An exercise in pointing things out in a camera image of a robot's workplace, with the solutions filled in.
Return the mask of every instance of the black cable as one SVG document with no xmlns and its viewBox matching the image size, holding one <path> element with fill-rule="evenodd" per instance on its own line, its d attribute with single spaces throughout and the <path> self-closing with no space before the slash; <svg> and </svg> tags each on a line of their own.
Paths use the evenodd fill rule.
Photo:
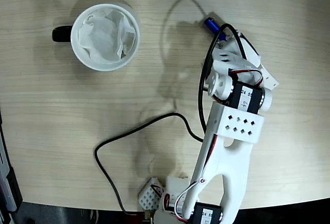
<svg viewBox="0 0 330 224">
<path fill-rule="evenodd" d="M 212 43 L 211 43 L 211 45 L 208 49 L 208 52 L 206 54 L 205 61 L 204 61 L 204 64 L 203 64 L 203 68 L 202 68 L 199 89 L 198 89 L 198 113 L 199 113 L 199 116 L 200 116 L 200 121 L 201 121 L 201 125 L 202 125 L 204 133 L 206 132 L 206 123 L 205 123 L 204 112 L 203 112 L 204 81 L 207 77 L 207 73 L 208 73 L 209 68 L 210 68 L 209 64 L 210 64 L 211 59 L 212 59 L 212 52 L 213 52 L 214 48 L 217 45 L 217 41 L 218 41 L 218 38 L 219 38 L 220 34 L 224 31 L 225 28 L 228 28 L 228 29 L 231 30 L 231 32 L 233 33 L 233 35 L 234 35 L 234 37 L 235 37 L 235 39 L 238 43 L 238 47 L 239 47 L 239 50 L 241 52 L 242 57 L 244 59 L 246 59 L 246 54 L 245 54 L 245 51 L 244 51 L 244 47 L 243 47 L 243 44 L 241 42 L 241 39 L 239 38 L 239 35 L 237 34 L 237 31 L 230 24 L 221 25 L 218 33 L 216 33 L 216 35 L 214 36 L 214 38 L 212 40 Z"/>
<path fill-rule="evenodd" d="M 159 117 L 156 117 L 155 119 L 153 119 L 153 120 L 151 120 L 151 121 L 149 121 L 149 122 L 147 122 L 147 123 L 145 123 L 145 124 L 143 124 L 143 125 L 141 125 L 141 126 L 139 126 L 139 127 L 136 127 L 135 129 L 132 129 L 131 131 L 125 132 L 125 133 L 123 133 L 123 134 L 121 134 L 121 135 L 118 135 L 118 136 L 115 136 L 115 137 L 110 138 L 110 139 L 108 139 L 108 140 L 105 140 L 105 141 L 101 142 L 99 145 L 97 145 L 97 147 L 96 147 L 95 150 L 94 150 L 94 157 L 95 157 L 96 163 L 97 163 L 97 165 L 99 166 L 99 168 L 101 169 L 101 171 L 103 172 L 104 176 L 107 178 L 107 180 L 108 180 L 109 183 L 111 184 L 111 186 L 112 186 L 112 188 L 113 188 L 113 191 L 114 191 L 114 193 L 115 193 L 115 195 L 116 195 L 116 197 L 117 197 L 117 200 L 118 200 L 119 206 L 120 206 L 120 208 L 122 209 L 122 211 L 123 211 L 126 215 L 132 215 L 132 214 L 127 213 L 127 211 L 125 210 L 125 208 L 124 208 L 124 206 L 123 206 L 123 203 L 122 203 L 122 200 L 121 200 L 121 198 L 120 198 L 119 192 L 118 192 L 116 186 L 114 185 L 112 179 L 111 179 L 110 176 L 108 175 L 107 171 L 106 171 L 106 170 L 104 169 L 104 167 L 102 166 L 102 164 L 101 164 L 101 162 L 100 162 L 100 159 L 98 158 L 98 154 L 97 154 L 97 152 L 98 152 L 99 149 L 100 149 L 101 147 L 103 147 L 104 145 L 109 144 L 109 143 L 111 143 L 111 142 L 113 142 L 113 141 L 115 141 L 115 140 L 119 140 L 119 139 L 121 139 L 121 138 L 124 138 L 124 137 L 126 137 L 126 136 L 129 136 L 129 135 L 131 135 L 131 134 L 134 134 L 134 133 L 136 133 L 136 132 L 138 132 L 138 131 L 144 129 L 145 127 L 148 127 L 149 125 L 151 125 L 151 124 L 153 124 L 153 123 L 155 123 L 155 122 L 157 122 L 157 121 L 159 121 L 159 120 L 162 120 L 162 119 L 164 119 L 164 118 L 167 118 L 167 117 L 180 117 L 180 118 L 183 120 L 183 122 L 185 123 L 186 128 L 187 128 L 187 130 L 188 130 L 188 133 L 191 135 L 191 137 L 194 138 L 195 140 L 198 140 L 198 141 L 200 141 L 200 142 L 203 142 L 203 139 L 202 139 L 202 138 L 199 138 L 198 136 L 196 136 L 196 135 L 192 132 L 192 130 L 191 130 L 190 126 L 189 126 L 188 120 L 187 120 L 183 115 L 181 115 L 180 113 L 168 113 L 168 114 L 165 114 L 165 115 L 161 115 L 161 116 L 159 116 Z"/>
</svg>

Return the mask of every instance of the screw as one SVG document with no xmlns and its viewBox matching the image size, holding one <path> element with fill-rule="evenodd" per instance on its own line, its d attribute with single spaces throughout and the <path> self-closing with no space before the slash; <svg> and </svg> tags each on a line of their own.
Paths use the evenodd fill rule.
<svg viewBox="0 0 330 224">
<path fill-rule="evenodd" d="M 205 182 L 206 182 L 206 179 L 205 178 L 200 178 L 200 183 L 201 184 L 205 184 Z"/>
</svg>

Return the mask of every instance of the white mug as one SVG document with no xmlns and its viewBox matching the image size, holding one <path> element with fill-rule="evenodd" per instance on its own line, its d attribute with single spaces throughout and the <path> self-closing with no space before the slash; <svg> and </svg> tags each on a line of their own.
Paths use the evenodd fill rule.
<svg viewBox="0 0 330 224">
<path fill-rule="evenodd" d="M 83 47 L 81 47 L 78 44 L 78 31 L 81 28 L 84 20 L 88 17 L 88 15 L 90 13 L 92 13 L 98 9 L 105 8 L 105 7 L 116 9 L 116 10 L 124 13 L 127 16 L 128 20 L 132 23 L 132 25 L 136 31 L 136 37 L 134 40 L 134 44 L 133 44 L 131 50 L 129 51 L 129 53 L 127 55 L 123 56 L 120 59 L 120 61 L 114 62 L 114 63 L 109 63 L 109 64 L 103 64 L 103 63 L 99 63 L 99 62 L 92 60 L 90 58 L 87 50 L 85 50 Z M 87 66 L 91 69 L 97 70 L 97 71 L 113 71 L 113 70 L 119 69 L 119 68 L 125 66 L 126 64 L 128 64 L 132 60 L 132 58 L 135 56 L 135 54 L 139 48 L 140 39 L 141 39 L 141 37 L 140 37 L 140 21 L 139 21 L 137 14 L 135 13 L 135 11 L 126 4 L 122 4 L 122 3 L 98 4 L 95 6 L 91 6 L 88 9 L 86 9 L 85 11 L 83 11 L 77 17 L 77 19 L 75 20 L 75 22 L 72 26 L 56 27 L 53 30 L 52 38 L 53 38 L 53 41 L 55 41 L 55 42 L 71 42 L 71 46 L 72 46 L 74 54 L 85 66 Z"/>
</svg>

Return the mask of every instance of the tissue paper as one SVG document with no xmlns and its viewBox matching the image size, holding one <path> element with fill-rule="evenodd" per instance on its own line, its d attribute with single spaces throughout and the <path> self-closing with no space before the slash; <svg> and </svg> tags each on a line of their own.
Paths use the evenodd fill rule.
<svg viewBox="0 0 330 224">
<path fill-rule="evenodd" d="M 92 12 L 78 31 L 78 43 L 98 63 L 120 61 L 131 50 L 136 36 L 127 16 L 115 9 Z"/>
</svg>

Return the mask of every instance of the black mug handle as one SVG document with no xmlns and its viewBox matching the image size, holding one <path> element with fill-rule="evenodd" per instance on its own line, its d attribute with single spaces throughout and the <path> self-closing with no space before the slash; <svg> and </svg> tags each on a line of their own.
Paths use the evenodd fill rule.
<svg viewBox="0 0 330 224">
<path fill-rule="evenodd" d="M 54 42 L 70 42 L 72 26 L 59 26 L 53 29 L 52 39 Z"/>
</svg>

